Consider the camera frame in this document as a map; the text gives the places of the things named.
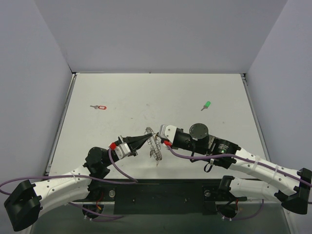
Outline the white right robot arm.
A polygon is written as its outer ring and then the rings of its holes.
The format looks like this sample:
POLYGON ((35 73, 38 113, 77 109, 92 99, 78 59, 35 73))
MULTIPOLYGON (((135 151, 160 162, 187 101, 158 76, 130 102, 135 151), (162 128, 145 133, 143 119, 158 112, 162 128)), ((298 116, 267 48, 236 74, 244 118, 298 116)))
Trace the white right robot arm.
POLYGON ((237 144, 210 135, 208 127, 201 123, 192 125, 189 133, 169 125, 161 131, 160 136, 171 152, 175 149, 190 151, 192 155, 186 158, 191 161, 206 161, 210 166, 242 172, 256 179, 224 176, 217 190, 222 199, 232 196, 265 199, 280 202, 290 212, 307 214, 308 205, 311 204, 311 170, 295 170, 274 164, 237 144))

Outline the steel keyring disc with rings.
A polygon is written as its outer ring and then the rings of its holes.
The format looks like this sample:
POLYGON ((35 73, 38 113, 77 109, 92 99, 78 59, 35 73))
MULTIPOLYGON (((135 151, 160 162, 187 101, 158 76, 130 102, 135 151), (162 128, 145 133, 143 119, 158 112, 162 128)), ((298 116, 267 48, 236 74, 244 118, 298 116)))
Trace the steel keyring disc with rings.
POLYGON ((159 162, 162 161, 162 153, 161 153, 161 144, 159 139, 154 140, 155 132, 151 127, 146 127, 144 134, 152 133, 153 136, 147 140, 150 149, 150 158, 154 158, 156 161, 156 166, 159 165, 159 162))

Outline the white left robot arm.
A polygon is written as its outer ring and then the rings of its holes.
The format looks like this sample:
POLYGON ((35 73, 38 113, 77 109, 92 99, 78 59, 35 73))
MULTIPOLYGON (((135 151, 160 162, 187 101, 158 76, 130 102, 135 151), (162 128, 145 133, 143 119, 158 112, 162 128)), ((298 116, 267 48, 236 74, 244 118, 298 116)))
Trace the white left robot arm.
POLYGON ((152 134, 135 137, 119 137, 108 149, 93 147, 85 163, 68 173, 48 176, 45 180, 32 183, 21 178, 20 183, 9 193, 4 207, 15 232, 22 231, 46 212, 69 202, 87 198, 99 198, 99 186, 109 174, 109 166, 128 157, 136 156, 137 150, 152 137, 152 134))

